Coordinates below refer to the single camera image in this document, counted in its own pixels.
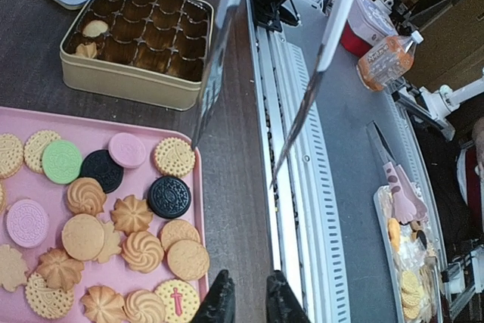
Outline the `beige round biscuit corner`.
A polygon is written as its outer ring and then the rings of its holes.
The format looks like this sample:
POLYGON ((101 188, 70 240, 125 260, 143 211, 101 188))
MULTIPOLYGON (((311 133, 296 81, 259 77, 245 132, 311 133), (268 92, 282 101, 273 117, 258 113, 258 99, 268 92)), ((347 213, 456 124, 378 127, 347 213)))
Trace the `beige round biscuit corner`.
POLYGON ((155 167, 162 175, 183 178, 194 168, 196 155, 191 146, 180 138, 164 138, 154 148, 155 167))

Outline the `black sandwich cookie upper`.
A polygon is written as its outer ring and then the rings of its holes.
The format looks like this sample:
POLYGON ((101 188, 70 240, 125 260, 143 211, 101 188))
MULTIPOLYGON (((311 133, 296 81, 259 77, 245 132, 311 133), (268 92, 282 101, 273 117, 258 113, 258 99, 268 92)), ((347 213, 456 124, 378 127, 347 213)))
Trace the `black sandwich cookie upper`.
POLYGON ((79 176, 95 179, 103 192, 109 194, 121 185, 124 168, 113 160, 107 149, 100 149, 85 157, 79 176))

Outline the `beige round biscuit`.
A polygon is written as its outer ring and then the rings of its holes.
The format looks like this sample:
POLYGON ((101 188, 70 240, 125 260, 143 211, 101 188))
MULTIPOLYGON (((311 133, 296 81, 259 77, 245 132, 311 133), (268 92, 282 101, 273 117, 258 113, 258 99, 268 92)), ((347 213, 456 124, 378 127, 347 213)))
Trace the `beige round biscuit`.
POLYGON ((13 176, 23 165, 23 143, 13 134, 1 134, 1 178, 13 176))
POLYGON ((40 130, 32 134, 23 147, 24 162, 27 167, 38 174, 43 173, 42 155, 44 149, 61 136, 54 130, 40 130))

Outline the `black sandwich cookie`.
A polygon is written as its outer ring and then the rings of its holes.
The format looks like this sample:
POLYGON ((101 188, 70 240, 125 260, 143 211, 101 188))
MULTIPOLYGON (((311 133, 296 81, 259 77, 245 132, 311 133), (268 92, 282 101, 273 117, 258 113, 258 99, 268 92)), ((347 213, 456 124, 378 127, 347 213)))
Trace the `black sandwich cookie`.
POLYGON ((121 185, 124 168, 113 160, 107 149, 100 149, 85 157, 79 176, 95 179, 103 192, 109 194, 121 185))
POLYGON ((156 179, 148 189, 147 202, 151 210, 164 219, 184 215, 191 205, 188 185, 175 176, 165 175, 156 179))

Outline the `gold cookie tin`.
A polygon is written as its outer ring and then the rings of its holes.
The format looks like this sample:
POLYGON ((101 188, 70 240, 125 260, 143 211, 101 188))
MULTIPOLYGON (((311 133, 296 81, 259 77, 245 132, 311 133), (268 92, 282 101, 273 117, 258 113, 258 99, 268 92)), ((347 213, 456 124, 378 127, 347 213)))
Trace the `gold cookie tin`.
POLYGON ((90 0, 60 44, 63 81, 72 89, 185 111, 196 102, 213 30, 204 0, 90 0), (82 34, 92 20, 109 30, 82 34), (95 59, 75 56, 95 42, 95 59))

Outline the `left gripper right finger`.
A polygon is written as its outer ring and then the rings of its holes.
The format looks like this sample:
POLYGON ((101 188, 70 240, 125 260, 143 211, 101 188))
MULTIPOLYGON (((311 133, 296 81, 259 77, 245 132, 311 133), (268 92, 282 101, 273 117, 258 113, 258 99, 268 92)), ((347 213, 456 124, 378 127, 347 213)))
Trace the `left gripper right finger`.
POLYGON ((265 311, 267 322, 309 323, 284 273, 274 270, 266 280, 265 311))

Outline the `beige flower cookie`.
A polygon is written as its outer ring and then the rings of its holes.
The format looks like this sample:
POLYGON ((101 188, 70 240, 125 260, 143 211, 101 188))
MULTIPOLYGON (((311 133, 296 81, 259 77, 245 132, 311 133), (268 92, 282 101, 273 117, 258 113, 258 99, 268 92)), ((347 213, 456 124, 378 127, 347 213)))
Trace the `beige flower cookie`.
POLYGON ((1 286, 8 292, 15 292, 20 285, 27 283, 28 266, 22 253, 9 244, 0 246, 1 286))

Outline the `green sandwich cookie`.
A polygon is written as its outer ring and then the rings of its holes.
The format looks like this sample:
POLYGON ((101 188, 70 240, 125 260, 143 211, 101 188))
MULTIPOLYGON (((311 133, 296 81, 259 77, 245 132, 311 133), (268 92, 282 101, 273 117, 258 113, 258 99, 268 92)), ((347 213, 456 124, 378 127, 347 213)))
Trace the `green sandwich cookie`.
POLYGON ((75 144, 60 139, 50 143, 42 153, 42 169, 53 183, 68 185, 79 177, 82 155, 75 144))

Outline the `plain round brown cookie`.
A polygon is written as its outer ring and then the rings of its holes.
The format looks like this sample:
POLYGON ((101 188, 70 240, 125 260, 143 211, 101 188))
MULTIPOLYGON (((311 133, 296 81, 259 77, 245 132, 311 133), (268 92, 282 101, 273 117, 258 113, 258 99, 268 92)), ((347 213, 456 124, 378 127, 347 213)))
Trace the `plain round brown cookie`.
POLYGON ((104 246, 104 229, 97 218, 78 214, 69 219, 61 232, 67 254, 79 261, 94 259, 104 246))

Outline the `swirl butter cookie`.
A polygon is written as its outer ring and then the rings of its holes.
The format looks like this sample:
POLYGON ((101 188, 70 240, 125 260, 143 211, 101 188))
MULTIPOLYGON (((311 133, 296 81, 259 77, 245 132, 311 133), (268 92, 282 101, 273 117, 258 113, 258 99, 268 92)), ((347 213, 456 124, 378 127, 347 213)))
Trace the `swirl butter cookie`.
POLYGON ((102 20, 92 20, 84 26, 82 34, 85 37, 96 38, 108 30, 109 25, 106 22, 102 20))

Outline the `biscuit with pink stick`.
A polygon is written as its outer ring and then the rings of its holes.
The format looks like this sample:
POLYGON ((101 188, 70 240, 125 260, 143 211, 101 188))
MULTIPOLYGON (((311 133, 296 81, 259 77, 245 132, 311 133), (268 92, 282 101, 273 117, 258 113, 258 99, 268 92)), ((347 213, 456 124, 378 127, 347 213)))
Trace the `biscuit with pink stick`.
POLYGON ((191 322, 200 307, 200 297, 191 284, 178 279, 164 281, 154 293, 166 308, 165 322, 191 322))

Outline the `pink sandwich cookie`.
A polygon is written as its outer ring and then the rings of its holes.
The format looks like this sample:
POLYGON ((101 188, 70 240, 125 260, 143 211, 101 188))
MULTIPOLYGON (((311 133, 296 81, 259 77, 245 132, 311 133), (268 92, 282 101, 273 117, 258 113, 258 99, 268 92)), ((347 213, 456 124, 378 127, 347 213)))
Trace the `pink sandwich cookie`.
POLYGON ((6 226, 10 238, 17 245, 34 248, 47 238, 49 218, 38 202, 22 199, 13 203, 8 210, 6 226))
POLYGON ((118 165, 128 169, 140 167, 147 157, 141 139, 127 132, 117 133, 109 140, 108 152, 118 165))

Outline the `brown leaf cookie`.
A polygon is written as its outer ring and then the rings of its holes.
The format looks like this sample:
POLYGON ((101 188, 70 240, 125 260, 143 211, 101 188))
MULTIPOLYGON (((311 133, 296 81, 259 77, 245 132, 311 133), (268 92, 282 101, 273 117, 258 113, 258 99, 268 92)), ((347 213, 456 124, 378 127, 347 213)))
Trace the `brown leaf cookie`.
POLYGON ((75 56, 95 59, 98 56, 98 48, 95 42, 79 44, 76 46, 75 56))

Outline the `orange drink bottle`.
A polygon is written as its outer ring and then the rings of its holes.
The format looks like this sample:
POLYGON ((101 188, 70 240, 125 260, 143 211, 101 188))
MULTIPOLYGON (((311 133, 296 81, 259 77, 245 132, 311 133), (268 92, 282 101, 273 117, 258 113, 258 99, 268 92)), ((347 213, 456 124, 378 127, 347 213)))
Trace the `orange drink bottle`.
POLYGON ((387 36, 364 54, 356 65, 365 87, 382 91, 390 82, 407 73, 413 63, 417 45, 423 36, 415 30, 409 36, 387 36))

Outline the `black sandwich cookie lower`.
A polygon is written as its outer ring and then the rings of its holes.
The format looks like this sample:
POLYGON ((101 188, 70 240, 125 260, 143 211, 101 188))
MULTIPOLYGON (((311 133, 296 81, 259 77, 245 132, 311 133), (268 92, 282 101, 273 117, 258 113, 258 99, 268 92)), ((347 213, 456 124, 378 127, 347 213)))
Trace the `black sandwich cookie lower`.
POLYGON ((184 215, 191 205, 188 185, 175 176, 165 175, 156 179, 148 189, 147 202, 151 210, 164 219, 184 215))

